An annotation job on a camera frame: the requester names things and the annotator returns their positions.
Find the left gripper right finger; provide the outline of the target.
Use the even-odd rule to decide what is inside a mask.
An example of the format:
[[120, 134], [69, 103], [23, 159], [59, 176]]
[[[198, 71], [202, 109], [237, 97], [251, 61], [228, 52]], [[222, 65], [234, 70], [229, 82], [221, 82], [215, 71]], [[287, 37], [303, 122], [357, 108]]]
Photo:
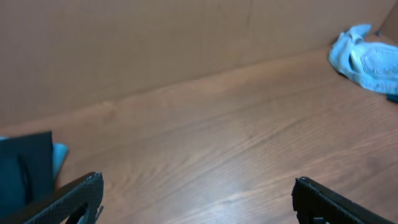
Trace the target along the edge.
[[309, 177], [296, 178], [292, 205], [300, 224], [394, 224]]

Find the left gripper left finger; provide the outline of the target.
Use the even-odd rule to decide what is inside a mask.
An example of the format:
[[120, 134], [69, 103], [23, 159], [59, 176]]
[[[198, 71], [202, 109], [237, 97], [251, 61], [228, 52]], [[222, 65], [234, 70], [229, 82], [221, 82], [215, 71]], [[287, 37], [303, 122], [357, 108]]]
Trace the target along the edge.
[[89, 172], [53, 194], [1, 219], [1, 223], [93, 224], [103, 211], [103, 175]]

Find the black t-shirt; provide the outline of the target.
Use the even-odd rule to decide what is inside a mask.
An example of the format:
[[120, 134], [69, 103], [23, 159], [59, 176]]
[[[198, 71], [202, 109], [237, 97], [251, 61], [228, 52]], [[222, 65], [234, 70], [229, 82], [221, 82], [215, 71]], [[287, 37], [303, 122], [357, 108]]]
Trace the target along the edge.
[[21, 156], [1, 158], [1, 218], [24, 208], [32, 199], [30, 177]]

